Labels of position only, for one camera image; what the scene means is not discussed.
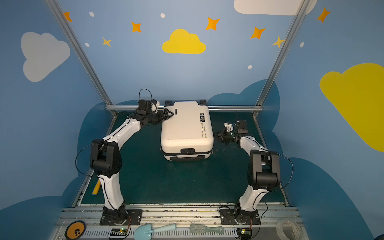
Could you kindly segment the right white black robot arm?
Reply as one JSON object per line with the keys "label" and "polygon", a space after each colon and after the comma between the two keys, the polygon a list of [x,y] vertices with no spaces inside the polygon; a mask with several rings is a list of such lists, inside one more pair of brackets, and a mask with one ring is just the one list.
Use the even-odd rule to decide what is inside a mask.
{"label": "right white black robot arm", "polygon": [[249,155],[248,186],[233,209],[220,207],[222,225],[252,225],[261,222],[257,205],[263,197],[280,186],[280,159],[276,152],[263,147],[248,133],[247,122],[237,120],[224,123],[224,128],[214,134],[215,139],[228,145],[236,143]]}

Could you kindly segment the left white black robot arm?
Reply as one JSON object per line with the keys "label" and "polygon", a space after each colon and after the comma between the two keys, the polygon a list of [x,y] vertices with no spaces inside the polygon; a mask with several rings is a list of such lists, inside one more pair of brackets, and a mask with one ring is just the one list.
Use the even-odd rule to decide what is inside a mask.
{"label": "left white black robot arm", "polygon": [[160,124],[174,112],[159,109],[156,100],[139,100],[137,109],[112,133],[91,144],[90,167],[96,173],[103,190],[104,206],[100,224],[124,226],[128,224],[126,203],[121,193],[119,174],[123,165],[120,149],[139,130],[148,124]]}

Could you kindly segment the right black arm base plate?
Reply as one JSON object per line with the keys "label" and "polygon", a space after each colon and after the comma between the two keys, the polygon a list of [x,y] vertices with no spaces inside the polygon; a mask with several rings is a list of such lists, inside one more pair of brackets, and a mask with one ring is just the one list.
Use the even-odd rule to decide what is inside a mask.
{"label": "right black arm base plate", "polygon": [[261,223],[258,211],[247,212],[223,208],[219,209],[222,225],[257,225]]}

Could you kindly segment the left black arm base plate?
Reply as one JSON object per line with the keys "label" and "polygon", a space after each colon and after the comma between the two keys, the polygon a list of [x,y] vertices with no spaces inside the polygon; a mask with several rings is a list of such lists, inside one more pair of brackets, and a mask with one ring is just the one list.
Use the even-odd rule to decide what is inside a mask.
{"label": "left black arm base plate", "polygon": [[125,210],[123,218],[113,218],[111,215],[102,214],[100,226],[139,226],[142,219],[142,210]]}

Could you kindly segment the white hard-shell suitcase black lining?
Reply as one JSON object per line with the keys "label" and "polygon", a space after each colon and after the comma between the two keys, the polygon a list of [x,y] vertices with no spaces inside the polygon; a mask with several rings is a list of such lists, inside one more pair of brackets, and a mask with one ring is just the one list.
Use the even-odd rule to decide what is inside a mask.
{"label": "white hard-shell suitcase black lining", "polygon": [[166,160],[209,158],[214,134],[207,101],[167,101],[165,109],[174,114],[162,123],[161,149]]}

